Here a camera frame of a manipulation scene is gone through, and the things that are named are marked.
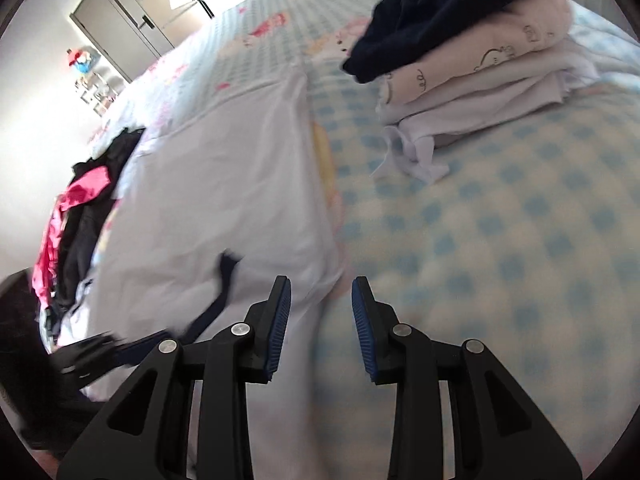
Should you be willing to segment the white wardrobe door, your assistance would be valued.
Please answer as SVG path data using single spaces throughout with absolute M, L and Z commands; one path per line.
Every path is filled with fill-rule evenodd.
M 142 0 L 80 0 L 70 19 L 127 82 L 174 48 Z

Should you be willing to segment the white folded clothes stack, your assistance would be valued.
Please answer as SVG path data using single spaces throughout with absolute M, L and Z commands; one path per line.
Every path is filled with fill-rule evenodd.
M 387 74 L 376 107 L 387 150 L 373 177 L 399 171 L 432 184 L 449 171 L 435 162 L 439 148 L 594 84 L 572 23 L 568 0 L 515 0 Z

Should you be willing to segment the navy folded garment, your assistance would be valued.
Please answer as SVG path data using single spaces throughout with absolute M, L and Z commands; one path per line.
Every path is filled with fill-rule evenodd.
M 342 70 L 366 84 L 416 62 L 515 0 L 380 0 Z

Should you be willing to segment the red blue plush toy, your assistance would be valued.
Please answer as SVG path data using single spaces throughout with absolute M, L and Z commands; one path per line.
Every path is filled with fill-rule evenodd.
M 101 55 L 93 48 L 67 49 L 67 64 L 81 74 L 90 73 L 98 64 Z

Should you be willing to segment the light grey navy-trimmed t-shirt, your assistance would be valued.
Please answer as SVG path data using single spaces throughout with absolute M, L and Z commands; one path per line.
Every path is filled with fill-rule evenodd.
M 231 88 L 130 160 L 88 295 L 60 336 L 70 344 L 100 333 L 182 332 L 218 295 L 222 252 L 240 261 L 209 335 L 241 321 L 286 276 L 292 306 L 280 365 L 270 384 L 248 390 L 259 479 L 326 474 L 311 423 L 311 349 L 343 265 L 314 156 L 307 86 L 303 66 L 292 64 Z

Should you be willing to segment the blue checkered cartoon blanket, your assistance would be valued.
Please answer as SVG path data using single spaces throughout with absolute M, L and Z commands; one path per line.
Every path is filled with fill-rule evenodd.
M 438 150 L 427 184 L 373 177 L 386 143 L 378 85 L 342 70 L 378 0 L 246 0 L 130 84 L 102 148 L 145 132 L 130 160 L 224 92 L 300 64 L 314 156 L 341 255 L 311 349 L 311 423 L 326 474 L 383 479 L 395 390 L 364 369 L 350 289 L 365 276 L 401 322 L 432 339 L 483 341 L 533 399 L 584 474 L 639 404 L 639 47 L 573 6 L 570 40 L 594 84 Z

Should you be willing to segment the white shelf with trinkets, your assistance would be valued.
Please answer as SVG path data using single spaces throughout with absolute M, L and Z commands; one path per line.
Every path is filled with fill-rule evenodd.
M 119 78 L 107 80 L 92 70 L 81 74 L 76 79 L 74 87 L 78 98 L 87 104 L 94 114 L 102 117 L 122 92 L 122 81 Z

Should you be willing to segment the pink garment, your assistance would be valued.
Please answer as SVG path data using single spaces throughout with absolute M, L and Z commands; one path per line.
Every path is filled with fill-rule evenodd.
M 56 198 L 32 269 L 32 289 L 43 309 L 50 306 L 52 287 L 58 275 L 58 253 L 68 214 L 73 208 L 84 206 L 97 198 L 110 183 L 107 168 L 97 166 L 67 185 Z

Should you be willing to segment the black garment pile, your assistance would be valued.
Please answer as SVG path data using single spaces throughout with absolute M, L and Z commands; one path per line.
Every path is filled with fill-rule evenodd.
M 63 318 L 76 304 L 78 285 L 89 273 L 96 243 L 116 203 L 113 193 L 122 170 L 144 132 L 145 128 L 122 129 L 99 156 L 91 157 L 73 166 L 73 177 L 70 183 L 97 166 L 107 168 L 111 183 L 88 204 L 73 208 L 66 219 L 58 253 L 58 275 L 52 287 L 50 306 L 41 308 L 43 328 L 47 337 L 53 341 L 60 336 Z

